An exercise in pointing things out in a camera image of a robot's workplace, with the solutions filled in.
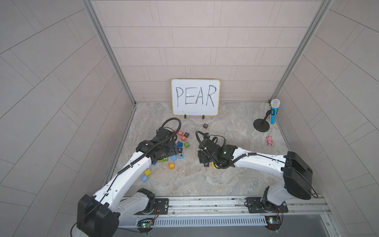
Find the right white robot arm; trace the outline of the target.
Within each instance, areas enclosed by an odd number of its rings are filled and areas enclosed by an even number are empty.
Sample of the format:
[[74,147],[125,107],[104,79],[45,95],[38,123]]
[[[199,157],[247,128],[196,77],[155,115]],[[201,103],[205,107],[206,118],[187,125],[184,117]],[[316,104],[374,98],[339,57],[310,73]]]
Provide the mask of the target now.
[[255,153],[234,145],[216,144],[217,139],[199,140],[198,157],[202,164],[213,163],[218,169],[251,168],[274,175],[279,181],[265,188],[261,198],[251,198],[246,206],[253,211],[284,212],[284,203],[291,198],[309,200],[312,197],[313,170],[294,152],[286,155]]

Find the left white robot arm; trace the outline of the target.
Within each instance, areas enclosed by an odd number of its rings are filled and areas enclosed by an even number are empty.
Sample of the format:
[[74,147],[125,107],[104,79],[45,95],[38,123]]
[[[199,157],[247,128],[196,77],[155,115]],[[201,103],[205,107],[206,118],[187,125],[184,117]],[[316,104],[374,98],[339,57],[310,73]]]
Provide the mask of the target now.
[[176,155],[179,130],[164,126],[152,140],[139,143],[127,164],[94,195],[84,195],[78,203],[75,227],[89,237],[111,237],[121,222],[138,212],[154,210],[155,194],[142,188],[130,198],[124,198],[132,184],[157,161]]

